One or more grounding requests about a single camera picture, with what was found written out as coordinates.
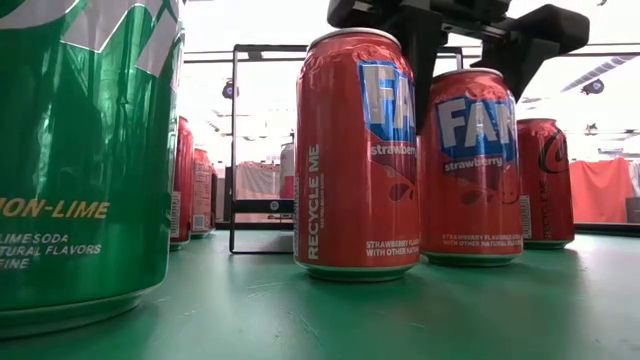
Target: green conveyor surface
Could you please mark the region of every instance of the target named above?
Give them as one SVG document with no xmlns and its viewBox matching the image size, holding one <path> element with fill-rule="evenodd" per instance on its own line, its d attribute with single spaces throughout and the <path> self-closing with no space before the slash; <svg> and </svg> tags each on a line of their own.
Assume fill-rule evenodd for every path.
<svg viewBox="0 0 640 360">
<path fill-rule="evenodd" d="M 251 246 L 269 234 L 238 232 Z M 504 268 L 423 262 L 378 284 L 314 280 L 291 256 L 230 255 L 227 240 L 171 253 L 137 309 L 0 342 L 0 359 L 640 359 L 638 239 L 579 235 Z"/>
</svg>

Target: black metal frame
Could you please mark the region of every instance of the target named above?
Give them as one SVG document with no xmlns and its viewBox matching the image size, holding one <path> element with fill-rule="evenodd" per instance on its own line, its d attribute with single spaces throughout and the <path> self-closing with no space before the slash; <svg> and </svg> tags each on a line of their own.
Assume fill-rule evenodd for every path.
<svg viewBox="0 0 640 360">
<path fill-rule="evenodd" d="M 416 99 L 428 99 L 438 48 L 450 32 L 482 40 L 482 56 L 471 67 L 500 71 L 516 101 L 545 60 L 589 42 L 589 19 L 544 5 L 518 19 L 504 14 L 509 1 L 331 0 L 327 20 L 338 28 L 362 26 L 387 31 L 402 44 L 413 69 Z M 416 102 L 418 131 L 428 103 Z"/>
<path fill-rule="evenodd" d="M 229 202 L 228 213 L 225 213 L 225 217 L 229 218 L 229 252 L 232 254 L 291 254 L 290 251 L 239 251 L 235 248 L 235 232 L 238 230 L 236 223 L 236 214 L 293 214 L 293 199 L 246 199 L 238 200 L 236 198 L 236 99 L 238 89 L 238 59 L 239 53 L 249 54 L 249 59 L 246 62 L 269 62 L 269 61 L 302 61 L 304 58 L 282 58 L 282 59 L 265 59 L 261 55 L 262 52 L 307 52 L 307 45 L 241 45 L 238 44 L 233 47 L 233 67 L 231 74 L 231 82 L 233 83 L 233 91 L 231 97 L 231 172 L 227 172 L 226 179 L 231 176 L 231 181 L 225 180 L 225 187 L 227 184 Z M 276 227 L 278 230 L 293 230 L 293 223 L 280 223 Z M 243 228 L 249 228 L 246 224 L 242 225 Z"/>
<path fill-rule="evenodd" d="M 576 234 L 640 237 L 640 224 L 576 223 L 574 228 Z"/>
</svg>

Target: red soda can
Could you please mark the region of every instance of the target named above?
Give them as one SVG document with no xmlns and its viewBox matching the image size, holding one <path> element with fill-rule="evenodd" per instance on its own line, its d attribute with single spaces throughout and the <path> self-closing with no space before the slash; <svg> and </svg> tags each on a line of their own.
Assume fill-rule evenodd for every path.
<svg viewBox="0 0 640 360">
<path fill-rule="evenodd" d="M 373 29 L 315 40 L 298 78 L 295 260 L 336 281 L 401 277 L 419 261 L 413 74 Z"/>
<path fill-rule="evenodd" d="M 207 151 L 196 147 L 193 166 L 193 217 L 191 233 L 206 235 L 211 231 L 211 161 Z"/>
<path fill-rule="evenodd" d="M 524 246 L 562 249 L 575 237 L 567 138 L 553 119 L 517 126 Z"/>
<path fill-rule="evenodd" d="M 418 137 L 421 251 L 430 262 L 500 266 L 522 253 L 514 108 L 495 70 L 433 79 Z"/>
<path fill-rule="evenodd" d="M 186 118 L 178 124 L 178 149 L 171 198 L 171 248 L 179 249 L 189 242 L 193 201 L 193 133 Z"/>
<path fill-rule="evenodd" d="M 293 143 L 285 144 L 280 153 L 280 198 L 293 199 L 295 151 Z"/>
<path fill-rule="evenodd" d="M 211 230 L 216 228 L 216 204 L 218 194 L 218 172 L 211 166 Z"/>
</svg>

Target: sprite can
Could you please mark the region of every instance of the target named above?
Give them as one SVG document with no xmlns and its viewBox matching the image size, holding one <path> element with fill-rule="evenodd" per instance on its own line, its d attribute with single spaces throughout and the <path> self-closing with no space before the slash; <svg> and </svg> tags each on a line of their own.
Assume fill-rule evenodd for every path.
<svg viewBox="0 0 640 360">
<path fill-rule="evenodd" d="M 0 1 L 0 338 L 115 316 L 164 279 L 182 6 Z"/>
</svg>

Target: can rim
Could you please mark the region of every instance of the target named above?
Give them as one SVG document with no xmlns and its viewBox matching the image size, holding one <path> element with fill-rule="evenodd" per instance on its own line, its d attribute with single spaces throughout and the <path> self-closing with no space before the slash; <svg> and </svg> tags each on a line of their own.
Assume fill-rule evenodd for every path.
<svg viewBox="0 0 640 360">
<path fill-rule="evenodd" d="M 367 27 L 352 27 L 352 28 L 344 28 L 344 29 L 338 29 L 338 30 L 335 30 L 335 31 L 331 31 L 331 32 L 329 32 L 327 34 L 324 34 L 324 35 L 316 38 L 315 40 L 313 40 L 311 42 L 311 44 L 307 48 L 307 52 L 309 52 L 314 46 L 318 45 L 318 43 L 322 42 L 323 40 L 327 40 L 329 38 L 332 38 L 332 37 L 338 36 L 338 35 L 358 34 L 358 33 L 361 33 L 361 34 L 374 34 L 374 35 L 383 36 L 383 37 L 393 41 L 396 45 L 398 45 L 400 50 L 402 50 L 402 45 L 400 45 L 400 41 L 398 41 L 398 39 L 396 39 L 395 36 L 389 34 L 386 31 L 367 28 Z"/>
<path fill-rule="evenodd" d="M 435 82 L 436 80 L 439 80 L 439 79 L 441 79 L 443 77 L 456 75 L 456 74 L 461 74 L 461 73 L 468 73 L 468 72 L 491 73 L 491 74 L 494 74 L 494 75 L 498 75 L 501 79 L 504 79 L 504 76 L 502 75 L 502 73 L 500 71 L 498 71 L 498 70 L 495 70 L 495 69 L 490 69 L 490 68 L 467 68 L 467 69 L 451 70 L 451 71 L 447 71 L 445 73 L 442 73 L 440 75 L 434 76 L 432 82 Z"/>
<path fill-rule="evenodd" d="M 527 119 L 520 119 L 520 120 L 516 120 L 517 123 L 521 122 L 521 123 L 527 123 L 527 122 L 534 122 L 534 121 L 546 121 L 546 122 L 556 122 L 556 119 L 552 119 L 552 118 L 527 118 Z"/>
</svg>

